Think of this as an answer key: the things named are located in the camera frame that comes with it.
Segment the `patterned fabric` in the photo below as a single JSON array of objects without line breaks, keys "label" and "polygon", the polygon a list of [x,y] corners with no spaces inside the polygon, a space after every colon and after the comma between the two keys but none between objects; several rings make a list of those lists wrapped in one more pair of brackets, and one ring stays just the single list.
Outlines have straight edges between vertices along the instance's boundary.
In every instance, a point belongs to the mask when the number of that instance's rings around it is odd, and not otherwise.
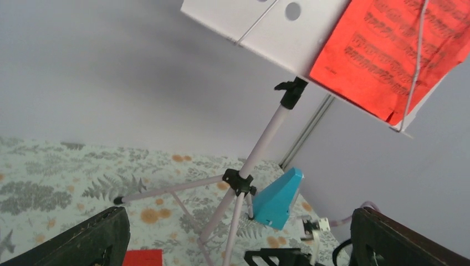
[{"label": "patterned fabric", "polygon": [[[112,199],[118,195],[220,175],[226,168],[240,168],[243,161],[0,137],[0,262],[112,206]],[[282,174],[275,162],[263,161],[252,173],[253,184],[263,188]],[[176,194],[203,228],[228,188],[220,182]],[[200,228],[193,227],[170,194],[124,206],[131,224],[129,250],[163,249],[165,265],[205,265],[196,243]],[[207,245],[215,265],[222,264],[233,207]],[[292,214],[318,217],[302,196]],[[299,240],[293,222],[291,218],[282,231],[276,231],[249,221],[243,214],[232,265],[246,265],[244,252],[263,247],[294,247],[310,252],[310,243]],[[321,236],[321,263],[332,265],[331,253],[337,245],[331,233]],[[347,265],[348,260],[342,253],[339,265]]]}]

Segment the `white stand leg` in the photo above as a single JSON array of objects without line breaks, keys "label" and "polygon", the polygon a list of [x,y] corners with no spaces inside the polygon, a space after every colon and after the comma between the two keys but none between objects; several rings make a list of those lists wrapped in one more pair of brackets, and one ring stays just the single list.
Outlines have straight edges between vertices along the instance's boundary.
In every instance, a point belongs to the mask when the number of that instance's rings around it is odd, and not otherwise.
[{"label": "white stand leg", "polygon": [[266,129],[264,129],[263,134],[259,138],[258,142],[256,142],[256,145],[248,156],[247,161],[240,169],[240,172],[238,174],[242,178],[247,178],[249,174],[253,171],[256,164],[261,160],[261,158],[263,157],[263,153],[265,152],[274,135],[280,128],[281,124],[284,122],[287,115],[289,114],[289,111],[289,109],[283,107],[282,105],[280,105],[278,110],[276,110],[273,115],[273,118],[271,118],[271,121],[269,122],[268,126],[266,126]]},{"label": "white stand leg", "polygon": [[140,199],[148,198],[148,197],[155,197],[155,196],[162,195],[165,193],[186,190],[188,188],[193,188],[193,187],[210,185],[210,184],[222,181],[222,176],[223,175],[219,175],[219,176],[209,177],[209,178],[202,179],[202,180],[196,180],[193,182],[184,183],[184,184],[180,184],[180,185],[176,185],[172,187],[161,188],[159,190],[150,190],[144,193],[137,193],[137,194],[123,197],[120,203],[117,203],[116,201],[114,203],[116,204],[128,203],[130,201],[140,200]]},{"label": "white stand leg", "polygon": [[240,214],[242,213],[243,198],[245,193],[241,193],[237,197],[235,209],[233,210],[232,223],[230,224],[230,231],[228,232],[227,245],[225,247],[225,257],[223,258],[222,266],[230,266],[230,259],[232,258],[233,245],[237,237],[238,222],[240,221]]},{"label": "white stand leg", "polygon": [[233,199],[235,198],[235,191],[228,190],[223,196],[222,201],[220,202],[219,206],[217,207],[216,211],[212,215],[211,219],[207,223],[206,227],[202,230],[201,234],[199,235],[199,240],[201,243],[206,243],[211,233],[216,229],[219,222],[222,220],[225,211],[227,210],[230,203],[232,203]]},{"label": "white stand leg", "polygon": [[247,194],[246,199],[247,199],[247,205],[248,205],[248,218],[253,219],[254,218],[253,198],[250,193]]}]

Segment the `white wall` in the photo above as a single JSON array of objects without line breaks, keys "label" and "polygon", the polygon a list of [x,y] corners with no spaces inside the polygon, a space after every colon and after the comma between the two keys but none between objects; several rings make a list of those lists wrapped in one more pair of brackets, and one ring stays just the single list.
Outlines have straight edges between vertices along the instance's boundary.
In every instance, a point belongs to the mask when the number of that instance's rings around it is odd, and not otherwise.
[{"label": "white wall", "polygon": [[[185,17],[181,0],[0,4],[0,135],[246,157],[294,77]],[[324,92],[311,85],[266,158]]]},{"label": "white wall", "polygon": [[[470,63],[456,67],[407,129],[409,139],[333,102],[292,162],[321,216],[344,218],[365,200],[470,258]],[[338,228],[349,238],[349,225]]]}]

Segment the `cable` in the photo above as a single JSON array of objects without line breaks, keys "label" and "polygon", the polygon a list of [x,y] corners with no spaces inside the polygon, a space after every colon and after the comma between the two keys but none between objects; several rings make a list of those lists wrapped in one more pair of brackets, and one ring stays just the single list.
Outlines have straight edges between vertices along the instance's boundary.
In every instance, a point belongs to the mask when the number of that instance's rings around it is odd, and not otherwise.
[{"label": "cable", "polygon": [[338,266],[338,255],[339,255],[339,253],[341,252],[341,250],[342,250],[343,248],[345,248],[345,247],[351,245],[351,244],[352,244],[351,239],[348,239],[348,240],[342,242],[339,246],[337,246],[337,248],[335,248],[335,249],[333,250],[333,253],[331,254],[331,258],[333,259],[333,264],[334,264],[335,266]]},{"label": "cable", "polygon": [[375,253],[375,251],[374,251],[374,262],[375,262],[375,266],[379,266],[379,263],[377,262],[377,254]]},{"label": "cable", "polygon": [[[377,207],[377,205],[371,201],[366,201],[364,202],[360,208],[364,208],[366,206],[369,206],[371,207],[372,209],[380,212],[379,208]],[[337,227],[337,226],[342,226],[343,224],[347,224],[349,222],[351,222],[351,220],[353,219],[353,216],[352,215],[349,215],[347,218],[344,218],[342,220],[336,220],[336,221],[330,221],[330,227]]]},{"label": "cable", "polygon": [[403,114],[403,119],[401,120],[400,129],[396,130],[398,133],[403,131],[405,127],[405,118],[408,115],[408,110],[410,109],[411,105],[411,98],[413,97],[413,93],[415,92],[416,83],[418,82],[418,77],[420,76],[421,71],[421,46],[423,42],[423,28],[425,23],[425,13],[426,7],[429,0],[425,0],[423,7],[421,9],[420,14],[420,29],[418,33],[418,47],[416,48],[416,66],[415,66],[415,73],[413,74],[413,81],[411,83],[410,95],[408,96],[408,100],[406,101],[405,113]]}]

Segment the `orange paper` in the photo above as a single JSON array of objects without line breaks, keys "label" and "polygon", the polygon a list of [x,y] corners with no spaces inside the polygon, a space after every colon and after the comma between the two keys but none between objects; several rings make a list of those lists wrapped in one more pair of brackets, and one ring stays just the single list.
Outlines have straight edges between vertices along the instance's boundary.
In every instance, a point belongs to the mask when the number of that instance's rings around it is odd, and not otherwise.
[{"label": "orange paper", "polygon": [[[353,0],[310,77],[391,125],[405,112],[415,72],[421,0]],[[410,110],[470,52],[470,0],[430,0],[421,72]]]},{"label": "orange paper", "polygon": [[161,249],[129,250],[126,252],[122,266],[162,266]]}]

